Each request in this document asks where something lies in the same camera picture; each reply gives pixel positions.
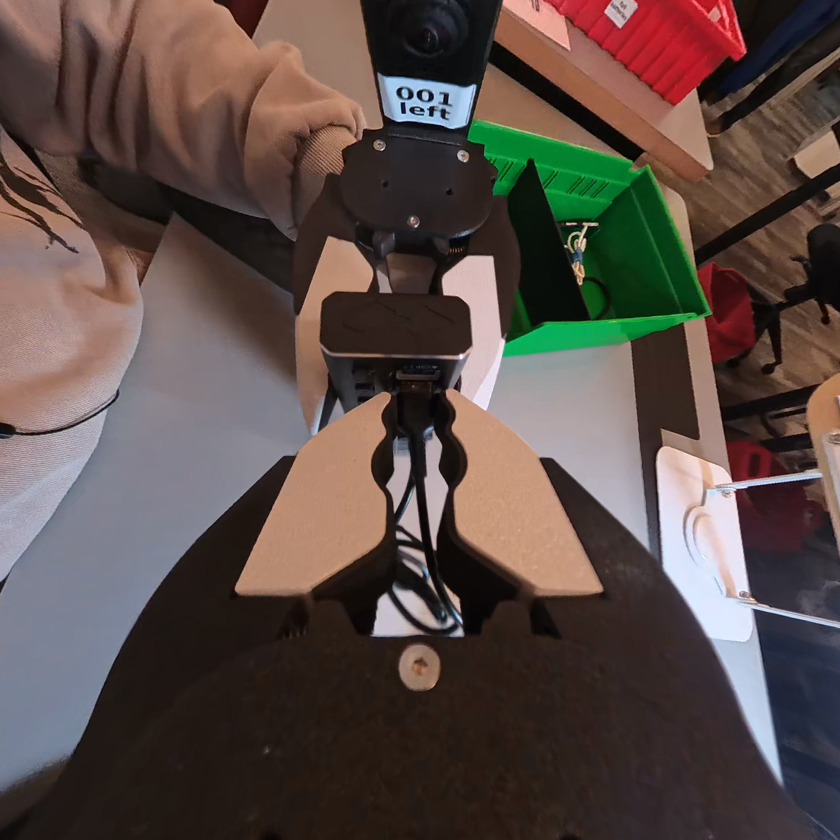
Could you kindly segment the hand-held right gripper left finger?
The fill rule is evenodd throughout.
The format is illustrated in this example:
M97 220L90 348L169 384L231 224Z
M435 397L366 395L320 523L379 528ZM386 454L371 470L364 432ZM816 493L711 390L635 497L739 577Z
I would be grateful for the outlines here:
M315 595L392 541L395 425L393 396L380 393L299 450L236 595Z

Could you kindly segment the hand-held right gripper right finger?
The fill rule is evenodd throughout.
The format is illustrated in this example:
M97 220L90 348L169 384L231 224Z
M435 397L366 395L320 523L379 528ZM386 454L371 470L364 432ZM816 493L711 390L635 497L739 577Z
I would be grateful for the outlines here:
M585 597L603 584L537 453L463 396L440 396L438 471L457 548L515 594Z

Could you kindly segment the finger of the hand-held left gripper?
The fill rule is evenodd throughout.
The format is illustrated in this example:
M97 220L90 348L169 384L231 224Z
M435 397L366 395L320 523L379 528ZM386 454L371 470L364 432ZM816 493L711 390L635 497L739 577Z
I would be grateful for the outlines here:
M308 431L315 435L329 389L329 373L320 344L322 303L336 291L366 292L374 269L357 245L333 236L321 248L308 291L296 316L297 388Z
M493 257L463 258L444 274L440 289L447 297L460 298L469 308L472 344L460 375L460 392L487 410L505 349Z

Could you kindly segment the black multi-port USB hub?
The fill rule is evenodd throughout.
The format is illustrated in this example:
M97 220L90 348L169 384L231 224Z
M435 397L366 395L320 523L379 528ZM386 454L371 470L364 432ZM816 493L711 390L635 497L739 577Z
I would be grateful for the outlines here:
M381 393L459 382L472 349L460 297L336 291L322 302L320 348L344 413Z

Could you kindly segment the green plastic bin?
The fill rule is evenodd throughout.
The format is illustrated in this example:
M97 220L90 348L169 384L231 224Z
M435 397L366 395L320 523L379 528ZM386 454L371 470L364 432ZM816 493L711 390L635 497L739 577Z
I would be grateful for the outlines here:
M505 356L625 343L708 316L696 268L648 167L479 120L469 139L497 169L494 194L506 198L507 213L510 189L535 161L590 314L588 322L531 329L517 290Z

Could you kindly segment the person's left forearm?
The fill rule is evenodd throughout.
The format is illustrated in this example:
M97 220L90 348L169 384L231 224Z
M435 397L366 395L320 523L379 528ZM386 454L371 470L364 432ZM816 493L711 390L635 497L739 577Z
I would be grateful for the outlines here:
M259 48L215 2L2 2L2 125L38 152L94 154L289 238L361 108L297 48Z

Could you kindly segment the white base sign stand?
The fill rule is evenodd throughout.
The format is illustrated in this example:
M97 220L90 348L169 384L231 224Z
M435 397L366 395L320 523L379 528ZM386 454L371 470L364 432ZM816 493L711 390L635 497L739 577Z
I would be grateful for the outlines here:
M838 629L837 620L758 601L750 591L736 494L812 483L838 533L839 376L817 386L805 409L816 467L797 474L733 480L722 467L662 447L656 457L660 557L665 573L710 639L746 642L753 612Z

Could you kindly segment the wooden desk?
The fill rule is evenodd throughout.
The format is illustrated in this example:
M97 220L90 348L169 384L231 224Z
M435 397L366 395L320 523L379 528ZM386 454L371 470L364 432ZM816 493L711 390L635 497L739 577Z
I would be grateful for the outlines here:
M713 170L695 91L673 105L545 2L504 2L493 68L559 114L539 133L650 163L686 182Z

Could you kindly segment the red tote bag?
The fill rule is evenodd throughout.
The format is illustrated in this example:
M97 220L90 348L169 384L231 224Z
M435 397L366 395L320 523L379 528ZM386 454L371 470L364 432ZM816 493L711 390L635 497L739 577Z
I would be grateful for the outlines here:
M723 364L752 351L757 339L746 277L716 262L699 268L710 315L705 319L711 361Z
M735 481L788 475L773 454L749 440L727 443L731 478ZM792 553L819 529L823 507L807 496L803 483L756 486L735 494L742 542L746 549Z

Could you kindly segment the person's torso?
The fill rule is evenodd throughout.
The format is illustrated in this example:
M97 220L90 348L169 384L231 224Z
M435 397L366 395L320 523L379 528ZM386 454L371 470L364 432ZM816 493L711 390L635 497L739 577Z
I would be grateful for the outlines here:
M37 161L2 130L1 579L98 445L140 336L127 250L91 234Z

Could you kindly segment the red plastic bin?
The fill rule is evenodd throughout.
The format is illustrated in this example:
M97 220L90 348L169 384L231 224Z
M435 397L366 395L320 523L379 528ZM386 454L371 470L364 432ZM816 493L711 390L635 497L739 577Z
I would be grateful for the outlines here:
M677 105L747 48L730 1L555 1L570 24Z

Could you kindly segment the black office chair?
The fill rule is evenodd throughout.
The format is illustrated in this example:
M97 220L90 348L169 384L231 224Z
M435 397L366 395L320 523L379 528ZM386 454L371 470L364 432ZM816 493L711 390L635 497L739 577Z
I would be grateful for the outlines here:
M820 224L806 236L805 255L794 255L791 261L802 267L805 280L787 288L780 301L772 302L760 290L748 285L752 307L755 339L767 336L772 361L762 365L763 375L772 375L782 364L782 315L792 309L814 302L820 312L820 323L831 325L839 313L839 228L834 224Z

